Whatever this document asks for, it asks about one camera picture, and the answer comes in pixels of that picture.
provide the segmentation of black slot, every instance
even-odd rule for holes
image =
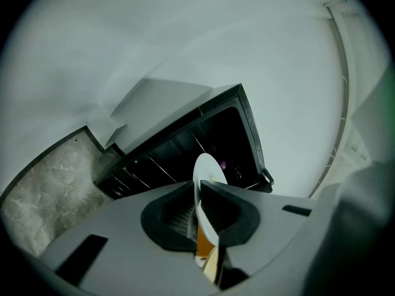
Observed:
[[[119,179],[117,179],[115,176],[111,177],[111,180],[115,181],[112,185],[113,188],[123,197],[131,195],[131,193],[128,190],[128,187],[124,185]]]
[[[136,177],[129,174],[129,172],[125,170],[116,172],[116,174],[114,174],[114,177],[117,178],[124,185],[125,188],[127,188],[127,192],[130,195],[138,194],[149,190],[147,185],[136,179]]]
[[[148,185],[150,189],[174,183],[174,180],[152,161],[148,155],[137,158],[126,169]]]
[[[176,135],[172,141],[177,149],[185,156],[185,171],[189,172],[188,176],[190,176],[190,178],[188,179],[192,179],[192,172],[196,159],[203,153],[202,148],[190,130]]]
[[[107,240],[93,234],[88,236],[55,273],[70,284],[78,286]]]
[[[308,208],[303,208],[303,207],[297,207],[297,206],[292,206],[292,205],[285,205],[283,207],[283,210],[286,212],[290,212],[293,214],[301,215],[301,216],[310,216],[311,209]]]
[[[155,148],[149,155],[177,182],[192,179],[188,158],[172,141],[167,141]]]
[[[209,149],[207,148],[208,143],[206,143],[207,136],[204,130],[202,129],[202,127],[200,126],[200,124],[191,128],[189,132],[192,134],[193,139],[197,142],[202,152],[209,152]]]

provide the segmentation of gray panel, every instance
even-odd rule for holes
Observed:
[[[140,223],[143,208],[184,183],[116,200],[57,238],[41,260],[56,269],[90,234],[109,238],[80,287],[103,296],[210,295],[218,291],[194,255],[161,249]]]
[[[305,279],[325,237],[338,185],[326,187],[307,221],[276,258],[224,295],[302,295]]]
[[[254,204],[260,212],[260,224],[252,237],[243,245],[227,248],[234,268],[253,275],[277,256],[291,241],[307,217],[282,210],[285,205],[312,209],[316,200],[266,194],[239,189],[214,182],[214,185]]]

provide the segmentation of wall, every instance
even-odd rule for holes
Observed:
[[[341,100],[328,1],[37,0],[2,58],[0,190],[85,125],[97,103],[116,115],[133,87],[151,79],[242,82],[275,192],[308,194]]]
[[[146,79],[116,108],[114,118],[127,125],[114,137],[124,153],[177,120],[199,104],[193,102],[211,90],[208,86]]]

